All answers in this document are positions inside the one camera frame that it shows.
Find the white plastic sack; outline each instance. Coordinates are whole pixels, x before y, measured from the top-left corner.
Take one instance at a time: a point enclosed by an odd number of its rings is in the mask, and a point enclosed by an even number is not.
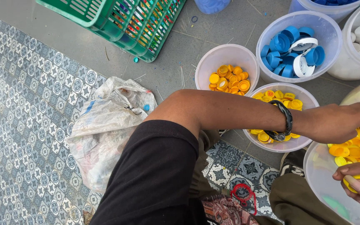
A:
[[[83,105],[66,141],[84,185],[104,193],[130,135],[157,103],[150,90],[117,77],[107,79],[94,95],[95,100]],[[144,105],[150,109],[144,111]]]

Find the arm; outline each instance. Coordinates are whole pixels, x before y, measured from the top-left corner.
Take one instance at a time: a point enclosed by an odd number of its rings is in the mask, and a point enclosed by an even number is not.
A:
[[[292,132],[320,143],[343,143],[355,137],[355,129],[360,126],[360,103],[290,111],[294,120]],[[178,123],[195,137],[202,129],[284,131],[286,128],[284,115],[277,106],[208,90],[178,90],[164,100],[147,120]]]

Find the plastic crate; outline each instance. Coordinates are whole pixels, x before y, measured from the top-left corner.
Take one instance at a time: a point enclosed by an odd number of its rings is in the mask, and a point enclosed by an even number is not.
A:
[[[185,0],[36,0],[145,62],[156,59]]]

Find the gray concrete floor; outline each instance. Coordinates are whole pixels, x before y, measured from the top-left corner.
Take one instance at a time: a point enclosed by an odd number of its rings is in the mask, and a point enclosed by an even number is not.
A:
[[[291,0],[236,0],[216,15],[201,13],[193,0],[188,0],[175,22],[158,58],[152,63],[133,63],[133,56],[113,46],[88,30],[57,13],[42,7],[34,0],[0,0],[0,19],[41,42],[75,59],[81,64],[107,76],[135,79],[155,94],[158,103],[173,91],[181,89],[180,64],[186,88],[195,89],[195,68],[210,49],[226,44],[246,46],[255,52],[262,31],[274,20],[287,14]],[[194,27],[188,26],[190,17],[197,16]],[[107,60],[104,48],[110,61]],[[257,87],[265,85],[262,80]],[[320,105],[340,103],[359,81],[343,81],[323,74],[309,82],[299,83],[312,93]],[[282,154],[260,149],[247,139],[242,130],[230,130],[223,140],[248,154],[279,168]]]

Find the bucket of yellow caps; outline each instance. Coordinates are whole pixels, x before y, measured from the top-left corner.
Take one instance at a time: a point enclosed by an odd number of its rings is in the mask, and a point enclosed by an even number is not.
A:
[[[259,67],[254,54],[237,44],[223,44],[207,52],[198,63],[195,85],[213,90],[249,95],[257,85]]]
[[[249,97],[264,102],[271,100],[281,101],[288,109],[305,110],[319,106],[319,103],[307,90],[289,83],[273,83],[264,85]],[[257,146],[272,152],[292,152],[307,146],[311,139],[290,134],[286,140],[277,142],[272,140],[263,130],[244,130],[245,135]]]
[[[360,127],[357,134],[340,145],[313,142],[304,158],[305,177],[315,195],[353,224],[360,224],[360,204],[346,195],[340,182],[335,181],[332,175],[339,166],[360,162]],[[347,181],[343,182],[355,192]]]

